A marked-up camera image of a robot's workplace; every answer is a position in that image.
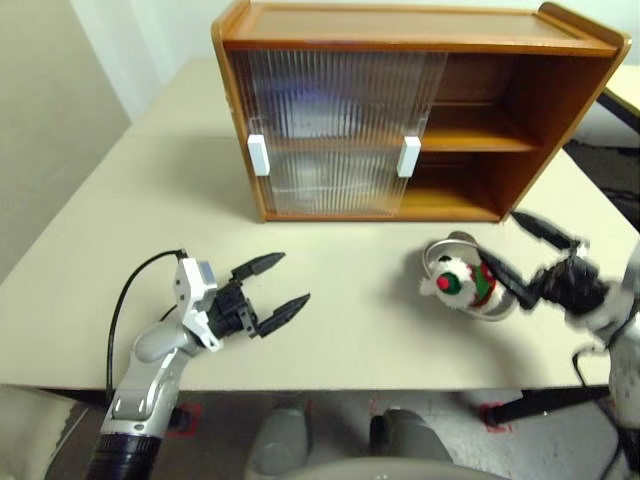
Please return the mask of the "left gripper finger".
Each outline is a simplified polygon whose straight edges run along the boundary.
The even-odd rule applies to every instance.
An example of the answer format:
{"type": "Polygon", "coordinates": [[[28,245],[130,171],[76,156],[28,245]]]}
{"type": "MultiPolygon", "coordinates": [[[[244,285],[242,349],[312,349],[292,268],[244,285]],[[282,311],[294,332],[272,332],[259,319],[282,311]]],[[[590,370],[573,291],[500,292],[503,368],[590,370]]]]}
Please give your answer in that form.
{"type": "Polygon", "coordinates": [[[268,336],[291,321],[307,304],[311,294],[307,293],[290,300],[273,311],[273,314],[257,326],[259,336],[268,336]]]}
{"type": "Polygon", "coordinates": [[[255,257],[231,270],[231,280],[242,283],[251,276],[258,276],[275,266],[286,254],[284,252],[272,252],[255,257]]]}

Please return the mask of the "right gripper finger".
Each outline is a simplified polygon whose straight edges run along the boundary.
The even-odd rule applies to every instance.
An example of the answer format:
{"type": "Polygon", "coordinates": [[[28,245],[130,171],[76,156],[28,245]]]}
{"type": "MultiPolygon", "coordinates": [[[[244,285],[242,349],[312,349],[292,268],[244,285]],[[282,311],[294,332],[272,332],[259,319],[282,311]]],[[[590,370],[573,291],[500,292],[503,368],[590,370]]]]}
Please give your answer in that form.
{"type": "Polygon", "coordinates": [[[496,280],[511,293],[523,310],[532,310],[536,306],[539,296],[515,269],[486,249],[480,248],[478,253],[496,280]]]}
{"type": "Polygon", "coordinates": [[[522,211],[513,211],[511,216],[522,229],[560,251],[576,248],[575,239],[547,220],[522,211]]]}

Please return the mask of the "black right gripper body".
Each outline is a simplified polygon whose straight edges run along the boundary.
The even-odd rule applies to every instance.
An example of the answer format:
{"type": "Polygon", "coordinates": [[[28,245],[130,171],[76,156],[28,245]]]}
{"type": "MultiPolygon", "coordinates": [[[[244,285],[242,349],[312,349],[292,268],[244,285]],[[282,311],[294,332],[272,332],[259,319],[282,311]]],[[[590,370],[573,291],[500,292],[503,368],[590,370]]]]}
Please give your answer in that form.
{"type": "Polygon", "coordinates": [[[539,298],[560,305],[574,317],[599,308],[609,293],[609,286],[599,278],[598,268],[577,253],[539,270],[531,280],[531,287],[539,298]]]}

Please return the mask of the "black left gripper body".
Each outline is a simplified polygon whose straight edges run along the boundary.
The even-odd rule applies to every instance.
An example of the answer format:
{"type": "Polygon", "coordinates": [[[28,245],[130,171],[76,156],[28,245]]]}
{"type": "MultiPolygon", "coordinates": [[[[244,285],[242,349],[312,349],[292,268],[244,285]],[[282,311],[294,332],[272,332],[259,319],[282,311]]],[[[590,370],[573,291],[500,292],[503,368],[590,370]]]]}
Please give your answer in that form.
{"type": "Polygon", "coordinates": [[[207,311],[208,326],[217,339],[237,332],[253,338],[258,335],[258,317],[250,300],[244,295],[242,283],[230,280],[220,288],[207,311]]]}

